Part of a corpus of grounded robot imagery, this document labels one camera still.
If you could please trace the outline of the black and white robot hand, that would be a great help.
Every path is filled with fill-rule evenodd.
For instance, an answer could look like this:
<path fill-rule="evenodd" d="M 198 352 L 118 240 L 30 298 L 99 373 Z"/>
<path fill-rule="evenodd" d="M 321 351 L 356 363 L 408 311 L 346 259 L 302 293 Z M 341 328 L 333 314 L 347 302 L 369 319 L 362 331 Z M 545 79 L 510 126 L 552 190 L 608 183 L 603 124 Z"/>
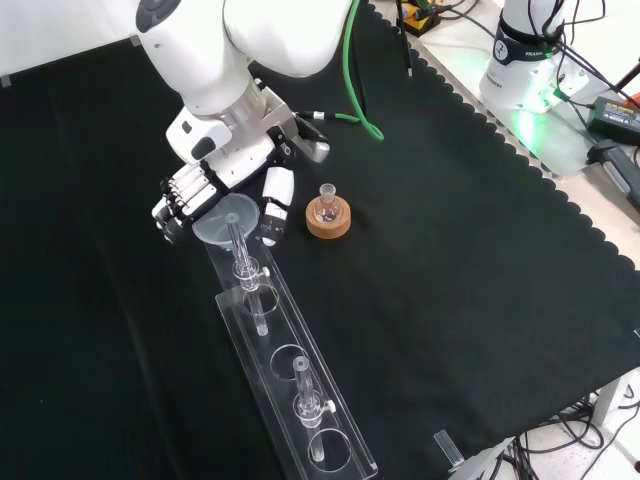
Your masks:
<path fill-rule="evenodd" d="M 300 154 L 295 141 L 274 127 L 245 149 L 183 166 L 161 183 L 162 197 L 152 209 L 156 227 L 176 243 L 224 198 L 263 177 L 258 236 L 266 246 L 276 245 L 287 225 L 295 190 L 293 162 Z"/>

